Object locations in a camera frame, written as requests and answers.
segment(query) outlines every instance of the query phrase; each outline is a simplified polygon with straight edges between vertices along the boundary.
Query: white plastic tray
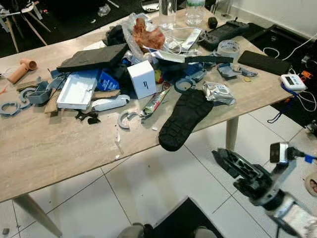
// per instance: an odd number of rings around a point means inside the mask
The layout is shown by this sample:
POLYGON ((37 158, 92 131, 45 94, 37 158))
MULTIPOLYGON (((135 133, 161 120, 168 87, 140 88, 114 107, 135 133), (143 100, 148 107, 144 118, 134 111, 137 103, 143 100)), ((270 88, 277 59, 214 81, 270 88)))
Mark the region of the white plastic tray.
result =
POLYGON ((86 110, 97 85, 98 70, 73 72, 57 99, 59 108, 86 110))

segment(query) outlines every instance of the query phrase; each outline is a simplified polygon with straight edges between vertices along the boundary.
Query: orange plastic pipe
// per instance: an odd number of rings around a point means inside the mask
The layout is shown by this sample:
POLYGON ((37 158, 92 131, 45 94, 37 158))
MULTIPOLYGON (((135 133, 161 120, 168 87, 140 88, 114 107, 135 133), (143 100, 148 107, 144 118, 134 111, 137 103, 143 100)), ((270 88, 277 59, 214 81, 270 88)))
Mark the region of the orange plastic pipe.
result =
POLYGON ((21 59, 19 68, 9 76, 8 80, 11 83, 16 83, 22 78, 29 70, 35 70, 37 67, 35 61, 31 59, 21 59))

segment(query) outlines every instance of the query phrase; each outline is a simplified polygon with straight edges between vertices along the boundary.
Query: white wall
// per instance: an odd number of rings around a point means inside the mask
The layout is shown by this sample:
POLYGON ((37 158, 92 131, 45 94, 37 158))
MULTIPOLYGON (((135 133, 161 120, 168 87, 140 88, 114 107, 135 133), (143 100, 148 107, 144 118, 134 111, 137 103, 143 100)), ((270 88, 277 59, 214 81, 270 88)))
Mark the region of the white wall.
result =
POLYGON ((232 5, 306 36, 317 33, 317 0, 232 0, 232 5))

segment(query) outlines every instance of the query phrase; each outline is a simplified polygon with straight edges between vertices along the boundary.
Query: wooden table top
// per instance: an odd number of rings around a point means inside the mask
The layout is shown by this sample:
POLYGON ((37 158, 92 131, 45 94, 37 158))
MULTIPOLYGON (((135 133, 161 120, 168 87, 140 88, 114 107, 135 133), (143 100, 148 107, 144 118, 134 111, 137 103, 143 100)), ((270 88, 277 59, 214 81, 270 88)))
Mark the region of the wooden table top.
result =
MULTIPOLYGON (((212 14, 205 13, 205 20, 212 14)), ((184 11, 177 13, 177 24, 185 26, 184 11)), ((206 22, 201 26, 207 29, 206 22)), ((55 69, 61 62, 84 47, 101 40, 104 33, 88 34, 76 39, 40 47, 0 59, 0 72, 18 66, 21 58, 30 58, 38 63, 38 69, 27 73, 16 85, 35 80, 51 80, 48 68, 55 69)), ((262 53, 243 37, 234 38, 241 51, 262 53)), ((275 103, 289 96, 280 87, 279 76, 254 69, 258 76, 251 82, 242 77, 225 81, 214 67, 197 85, 201 89, 203 81, 225 83, 236 98, 232 106, 213 108, 194 131, 215 125, 231 118, 275 103)), ((7 80, 0 79, 0 89, 7 80)), ((9 85, 7 92, 0 95, 0 103, 19 102, 16 85, 9 85)), ((58 116, 44 114, 45 107, 34 107, 20 112, 14 117, 0 117, 0 202, 79 175, 97 167, 112 163, 116 155, 122 159, 157 146, 159 130, 171 115, 180 94, 174 88, 165 97, 153 116, 140 123, 138 117, 130 122, 130 131, 117 126, 117 118, 124 110, 140 111, 151 96, 141 100, 131 100, 125 107, 99 113, 101 123, 88 125, 87 119, 75 119, 77 112, 61 110, 58 116), (119 131, 120 146, 115 144, 115 134, 119 131)))

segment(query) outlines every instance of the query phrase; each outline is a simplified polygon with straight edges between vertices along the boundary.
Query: black shoe insole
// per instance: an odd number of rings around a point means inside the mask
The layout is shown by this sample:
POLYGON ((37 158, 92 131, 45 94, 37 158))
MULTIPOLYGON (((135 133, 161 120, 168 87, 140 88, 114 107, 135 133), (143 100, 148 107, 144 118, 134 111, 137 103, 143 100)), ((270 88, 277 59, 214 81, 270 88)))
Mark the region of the black shoe insole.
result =
POLYGON ((160 130, 159 144, 168 151, 178 150, 212 108, 213 102, 206 100, 203 91, 188 89, 180 96, 172 115, 160 130))

